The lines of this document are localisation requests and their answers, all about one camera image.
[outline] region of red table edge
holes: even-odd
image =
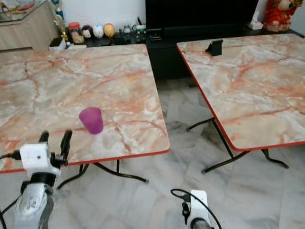
[[[239,148],[235,147],[235,146],[233,145],[233,143],[231,142],[229,136],[228,136],[227,133],[225,132],[223,125],[222,125],[221,122],[218,120],[218,118],[217,118],[217,116],[216,116],[214,110],[212,109],[212,106],[210,105],[208,99],[207,99],[206,96],[204,95],[203,90],[201,89],[201,87],[200,87],[200,85],[199,85],[199,83],[198,83],[196,77],[194,76],[194,74],[193,74],[191,68],[189,67],[189,65],[188,65],[188,63],[187,63],[185,57],[183,56],[182,51],[179,49],[178,44],[177,44],[176,46],[177,46],[177,49],[178,49],[180,55],[181,55],[182,58],[183,58],[183,61],[184,61],[185,65],[186,65],[187,69],[189,70],[189,72],[191,73],[193,79],[195,80],[195,82],[196,82],[196,84],[197,84],[197,87],[199,88],[199,90],[200,90],[200,92],[201,92],[201,94],[202,94],[202,96],[203,96],[205,102],[208,104],[208,106],[209,106],[209,108],[210,108],[210,111],[212,112],[213,117],[215,118],[216,122],[218,123],[218,126],[220,127],[222,133],[224,134],[224,137],[225,137],[227,143],[229,143],[230,147],[231,147],[233,150],[235,150],[235,151],[240,151],[240,152],[244,152],[244,151],[253,151],[253,150],[261,150],[261,149],[270,149],[270,148],[278,148],[278,147],[284,147],[284,146],[297,146],[297,145],[305,144],[305,141],[302,141],[302,142],[292,142],[292,143],[278,144],[278,145],[272,145],[272,146],[262,146],[262,147],[253,147],[253,148],[243,148],[243,149],[239,149]]]
[[[73,162],[73,163],[69,163],[67,166],[93,164],[93,163],[103,162],[103,161],[116,161],[116,160],[136,158],[136,157],[142,157],[142,156],[153,156],[153,155],[168,153],[170,150],[171,150],[171,147],[169,147],[168,149],[163,150],[163,151],[152,152],[152,153],[147,153],[147,154],[135,154],[135,155],[127,155],[127,156],[119,156],[119,157],[110,157],[110,158],[105,158],[105,159],[96,159],[96,160],[91,160],[91,161]],[[17,172],[24,172],[24,171],[25,171],[25,169],[23,169],[23,168],[21,168],[21,169],[11,169],[11,170],[0,171],[0,174],[17,173]]]

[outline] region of phone holder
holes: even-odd
[[[223,44],[223,40],[212,41],[209,47],[205,51],[211,54],[212,56],[220,56],[223,54],[222,44]]]

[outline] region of marble-pattern tabletop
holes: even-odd
[[[91,135],[79,120],[86,107],[102,110],[104,130]],[[32,52],[0,69],[0,154],[50,133],[59,153],[73,131],[69,164],[150,156],[170,149],[145,45]],[[22,169],[3,159],[0,172]]]
[[[293,35],[178,43],[186,64],[237,151],[305,143],[305,40]]]

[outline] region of marble floor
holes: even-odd
[[[212,117],[207,105],[192,79],[157,85],[171,151],[122,161],[122,172],[149,179],[149,184],[111,176],[90,165],[84,176],[54,192],[49,228],[183,229],[182,202],[170,194],[172,188],[205,190],[224,229],[305,228],[305,146],[270,150],[271,157],[283,160],[290,169],[253,151],[203,175],[203,168],[229,158],[212,125],[185,131]],[[114,162],[103,164],[115,168]],[[64,168],[56,183],[77,174],[78,169]],[[25,173],[0,175],[1,209],[19,194],[25,177]],[[14,225],[13,212],[5,215],[8,228]]]

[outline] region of plastic cup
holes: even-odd
[[[102,132],[104,125],[100,108],[86,108],[80,112],[79,118],[90,134],[97,135]]]

